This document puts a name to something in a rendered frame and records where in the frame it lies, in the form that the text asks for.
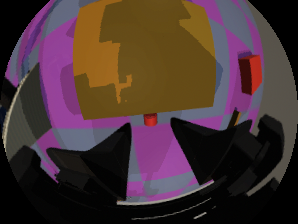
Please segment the red cylindrical rod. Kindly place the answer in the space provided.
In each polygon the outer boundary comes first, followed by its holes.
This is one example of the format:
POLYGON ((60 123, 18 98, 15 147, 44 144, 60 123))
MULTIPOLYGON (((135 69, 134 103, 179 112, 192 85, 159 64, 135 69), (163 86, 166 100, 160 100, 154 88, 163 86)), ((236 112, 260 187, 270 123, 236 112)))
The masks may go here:
POLYGON ((154 125, 157 125, 157 113, 146 113, 146 115, 144 115, 144 124, 146 127, 154 127, 154 125))

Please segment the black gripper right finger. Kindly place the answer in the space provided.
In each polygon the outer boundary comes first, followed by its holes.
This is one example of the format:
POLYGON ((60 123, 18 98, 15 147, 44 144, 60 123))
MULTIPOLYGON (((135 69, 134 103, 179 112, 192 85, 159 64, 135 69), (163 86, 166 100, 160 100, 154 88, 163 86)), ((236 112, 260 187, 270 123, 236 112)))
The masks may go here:
POLYGON ((234 141, 250 132, 251 123, 253 120, 247 120, 218 131, 170 117, 170 127, 200 186, 213 180, 210 176, 220 167, 234 141))

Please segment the red rectangular block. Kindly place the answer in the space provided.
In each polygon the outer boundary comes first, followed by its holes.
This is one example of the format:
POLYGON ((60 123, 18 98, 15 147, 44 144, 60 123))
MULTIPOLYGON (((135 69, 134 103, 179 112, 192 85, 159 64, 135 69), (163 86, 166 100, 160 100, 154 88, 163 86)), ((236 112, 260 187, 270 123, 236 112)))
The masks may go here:
POLYGON ((242 93, 249 93, 253 96, 254 91, 257 91, 259 84, 262 83, 262 65, 261 55, 249 55, 239 59, 239 73, 241 73, 242 93))

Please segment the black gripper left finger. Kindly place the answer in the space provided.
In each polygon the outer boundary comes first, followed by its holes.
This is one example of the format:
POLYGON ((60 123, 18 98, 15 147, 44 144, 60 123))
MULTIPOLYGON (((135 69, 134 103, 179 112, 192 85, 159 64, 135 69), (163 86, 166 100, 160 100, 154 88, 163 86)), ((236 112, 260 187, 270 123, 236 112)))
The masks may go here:
POLYGON ((88 151, 71 151, 71 149, 45 148, 49 159, 56 167, 90 177, 104 188, 106 192, 117 197, 117 201, 126 201, 126 184, 132 145, 132 125, 126 123, 120 129, 106 137, 96 147, 88 151))

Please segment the orange flat bar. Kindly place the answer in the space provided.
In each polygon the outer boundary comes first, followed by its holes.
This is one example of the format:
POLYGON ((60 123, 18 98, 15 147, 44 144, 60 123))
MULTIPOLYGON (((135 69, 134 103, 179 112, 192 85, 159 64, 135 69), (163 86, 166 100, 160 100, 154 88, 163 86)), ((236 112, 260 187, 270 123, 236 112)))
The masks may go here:
POLYGON ((241 116, 241 112, 234 111, 233 116, 231 116, 230 123, 227 125, 226 129, 229 129, 230 127, 234 127, 234 125, 237 125, 239 116, 241 116))

